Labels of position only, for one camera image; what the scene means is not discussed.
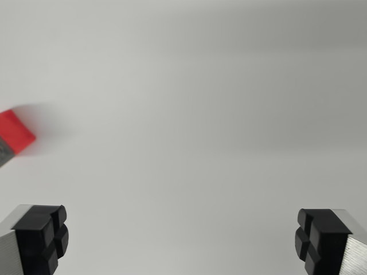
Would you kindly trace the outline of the gripper left finger with black rubber pad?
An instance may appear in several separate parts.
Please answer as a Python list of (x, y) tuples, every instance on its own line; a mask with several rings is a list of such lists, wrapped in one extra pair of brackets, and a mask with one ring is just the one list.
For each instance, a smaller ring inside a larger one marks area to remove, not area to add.
[(1, 221), (1, 274), (54, 274), (67, 250), (63, 205), (19, 205)]

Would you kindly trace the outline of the gripper right finger with black rubber pad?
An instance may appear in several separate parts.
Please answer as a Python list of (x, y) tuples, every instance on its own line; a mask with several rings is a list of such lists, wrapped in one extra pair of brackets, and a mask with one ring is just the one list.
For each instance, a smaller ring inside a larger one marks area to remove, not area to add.
[(366, 274), (366, 229), (343, 209), (300, 209), (295, 250), (307, 274)]

